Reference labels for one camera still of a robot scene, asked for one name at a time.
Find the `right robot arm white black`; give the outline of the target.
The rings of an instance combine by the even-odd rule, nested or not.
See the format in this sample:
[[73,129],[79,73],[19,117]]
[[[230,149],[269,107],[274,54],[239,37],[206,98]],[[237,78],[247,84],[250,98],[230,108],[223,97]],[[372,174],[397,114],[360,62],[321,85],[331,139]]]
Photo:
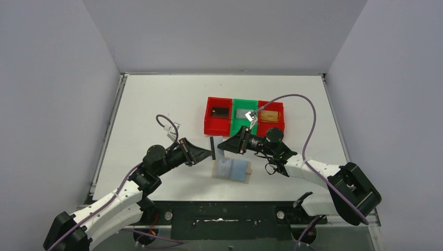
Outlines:
[[309,192],[304,199],[297,200],[294,217],[298,222],[307,223],[314,216],[338,215],[348,224],[367,225],[367,216],[382,198],[361,168],[352,162],[333,165],[307,159],[292,151],[283,138],[279,128],[271,128],[264,137],[259,137],[242,126],[235,135],[217,144],[217,148],[235,154],[246,151],[262,154],[272,166],[272,173],[303,179],[328,190],[319,195]]

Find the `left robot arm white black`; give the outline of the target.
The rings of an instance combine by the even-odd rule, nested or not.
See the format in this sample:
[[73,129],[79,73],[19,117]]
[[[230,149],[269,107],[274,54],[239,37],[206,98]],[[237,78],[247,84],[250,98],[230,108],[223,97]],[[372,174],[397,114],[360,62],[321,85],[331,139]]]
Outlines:
[[150,222],[155,215],[148,196],[160,185],[160,176],[184,164],[193,166],[212,155],[181,138],[165,149],[153,145],[125,176],[116,190],[74,213],[57,215],[43,243],[45,250],[93,250],[98,244],[138,221]]

